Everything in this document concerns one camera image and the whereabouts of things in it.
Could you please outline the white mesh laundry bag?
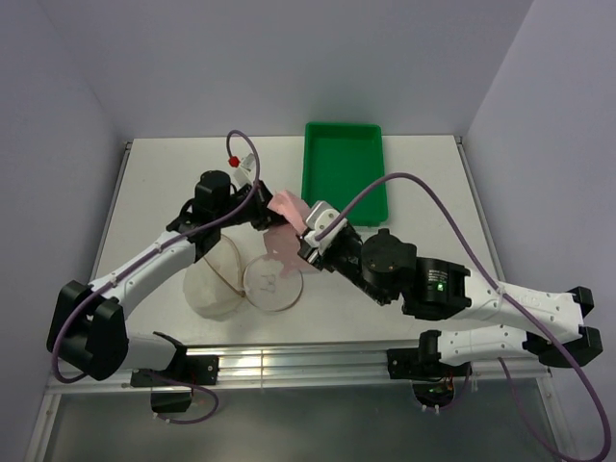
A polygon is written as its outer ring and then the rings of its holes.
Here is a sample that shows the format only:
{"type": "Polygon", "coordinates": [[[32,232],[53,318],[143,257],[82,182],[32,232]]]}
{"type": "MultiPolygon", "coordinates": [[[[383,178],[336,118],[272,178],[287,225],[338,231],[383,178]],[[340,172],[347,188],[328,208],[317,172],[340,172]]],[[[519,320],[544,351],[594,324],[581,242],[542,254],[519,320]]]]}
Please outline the white mesh laundry bag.
{"type": "Polygon", "coordinates": [[[299,301],[303,286],[300,270],[269,255],[246,263],[234,241],[223,236],[186,270],[183,293],[197,315],[218,319],[244,302],[264,312],[285,311],[299,301]]]}

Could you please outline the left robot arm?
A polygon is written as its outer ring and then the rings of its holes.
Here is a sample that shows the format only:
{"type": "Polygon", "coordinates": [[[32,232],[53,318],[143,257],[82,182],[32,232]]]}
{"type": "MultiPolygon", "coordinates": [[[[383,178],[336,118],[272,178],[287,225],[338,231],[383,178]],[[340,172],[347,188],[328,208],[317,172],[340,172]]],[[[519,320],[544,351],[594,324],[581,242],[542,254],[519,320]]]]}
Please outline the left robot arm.
{"type": "Polygon", "coordinates": [[[166,384],[188,371],[187,348],[160,332],[133,335],[126,320],[133,310],[177,272],[201,260],[224,228],[248,223],[264,231],[284,223],[271,209],[272,193],[257,180],[240,188],[220,170],[203,173],[194,196],[146,250],[118,269],[88,283],[73,280],[58,295],[46,347],[52,372],[62,383],[65,361],[102,381],[121,369],[150,370],[166,384]]]}

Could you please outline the pink bra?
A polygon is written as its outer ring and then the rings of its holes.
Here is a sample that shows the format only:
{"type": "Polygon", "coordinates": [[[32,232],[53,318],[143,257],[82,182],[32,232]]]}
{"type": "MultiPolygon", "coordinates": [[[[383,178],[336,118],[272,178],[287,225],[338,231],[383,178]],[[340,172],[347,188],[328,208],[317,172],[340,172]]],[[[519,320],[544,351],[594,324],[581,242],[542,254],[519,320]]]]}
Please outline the pink bra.
{"type": "Polygon", "coordinates": [[[303,274],[316,273],[317,270],[298,256],[298,238],[307,229],[305,220],[310,207],[292,192],[277,192],[268,204],[268,209],[280,215],[284,222],[275,225],[264,234],[266,256],[283,265],[281,274],[290,275],[294,270],[303,274]]]}

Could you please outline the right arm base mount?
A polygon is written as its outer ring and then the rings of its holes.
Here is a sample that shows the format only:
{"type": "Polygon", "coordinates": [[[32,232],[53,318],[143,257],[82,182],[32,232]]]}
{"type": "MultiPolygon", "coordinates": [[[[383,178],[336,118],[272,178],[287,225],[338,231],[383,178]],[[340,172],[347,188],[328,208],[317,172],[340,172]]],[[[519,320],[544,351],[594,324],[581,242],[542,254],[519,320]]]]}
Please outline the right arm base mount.
{"type": "Polygon", "coordinates": [[[390,348],[386,350],[387,372],[391,379],[431,380],[436,375],[419,362],[416,348],[390,348]]]}

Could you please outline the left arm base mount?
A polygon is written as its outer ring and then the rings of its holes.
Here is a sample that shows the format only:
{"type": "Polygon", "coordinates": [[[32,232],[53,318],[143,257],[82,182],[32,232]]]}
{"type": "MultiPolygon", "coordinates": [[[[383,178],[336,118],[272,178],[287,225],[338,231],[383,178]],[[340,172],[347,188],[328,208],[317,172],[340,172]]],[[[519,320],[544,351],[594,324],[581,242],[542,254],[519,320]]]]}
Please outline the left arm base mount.
{"type": "Polygon", "coordinates": [[[159,418],[172,423],[193,423],[197,417],[188,417],[189,409],[197,399],[205,397],[211,409],[203,417],[210,418],[217,410],[219,399],[211,389],[218,381],[216,355],[189,355],[175,361],[166,370],[135,370],[129,384],[136,389],[150,390],[150,407],[159,418]]]}

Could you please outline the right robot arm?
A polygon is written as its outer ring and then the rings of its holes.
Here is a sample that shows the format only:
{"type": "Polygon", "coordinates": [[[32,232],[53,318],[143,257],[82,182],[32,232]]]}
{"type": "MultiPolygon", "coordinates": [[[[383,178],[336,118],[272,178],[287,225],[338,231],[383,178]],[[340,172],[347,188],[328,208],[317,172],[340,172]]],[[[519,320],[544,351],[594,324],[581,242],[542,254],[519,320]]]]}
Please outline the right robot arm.
{"type": "Polygon", "coordinates": [[[446,366],[498,357],[534,356],[553,368],[569,359],[585,366],[603,351],[601,333],[586,326],[594,307],[589,289],[544,293],[497,282],[490,285],[476,270],[452,262],[420,257],[386,228],[363,240],[347,224],[317,241],[313,231],[299,239],[299,256],[318,270],[338,272],[379,305],[401,300],[401,311],[423,321],[481,321],[466,331],[442,328],[421,334],[419,369],[429,375],[446,366]]]}

